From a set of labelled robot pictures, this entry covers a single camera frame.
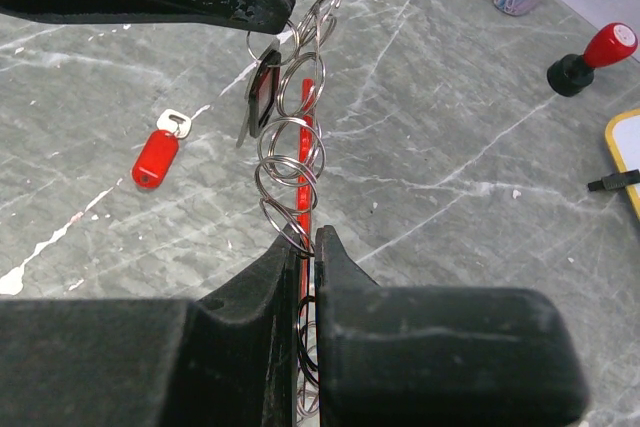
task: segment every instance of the red plastic tag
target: red plastic tag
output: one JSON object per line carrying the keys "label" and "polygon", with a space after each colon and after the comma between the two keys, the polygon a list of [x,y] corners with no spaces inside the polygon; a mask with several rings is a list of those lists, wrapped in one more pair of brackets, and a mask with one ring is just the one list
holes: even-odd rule
{"label": "red plastic tag", "polygon": [[178,153],[178,147],[178,139],[171,132],[153,132],[131,170],[134,182],[143,189],[159,187]]}

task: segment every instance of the marble countertop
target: marble countertop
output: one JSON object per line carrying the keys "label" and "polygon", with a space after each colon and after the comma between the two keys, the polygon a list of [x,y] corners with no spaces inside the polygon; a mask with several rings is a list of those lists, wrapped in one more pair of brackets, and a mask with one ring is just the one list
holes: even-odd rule
{"label": "marble countertop", "polygon": [[[586,422],[639,425],[638,220],[625,195],[585,187],[614,169],[604,129],[640,103],[638,64],[555,95],[546,68],[595,30],[553,0],[522,18],[489,0],[344,0],[339,16],[316,225],[381,284],[545,293],[593,389]],[[235,149],[250,64],[221,28],[1,17],[2,290],[198,297],[258,257],[274,232],[254,143]],[[142,193],[129,172],[167,108],[199,115]]]}

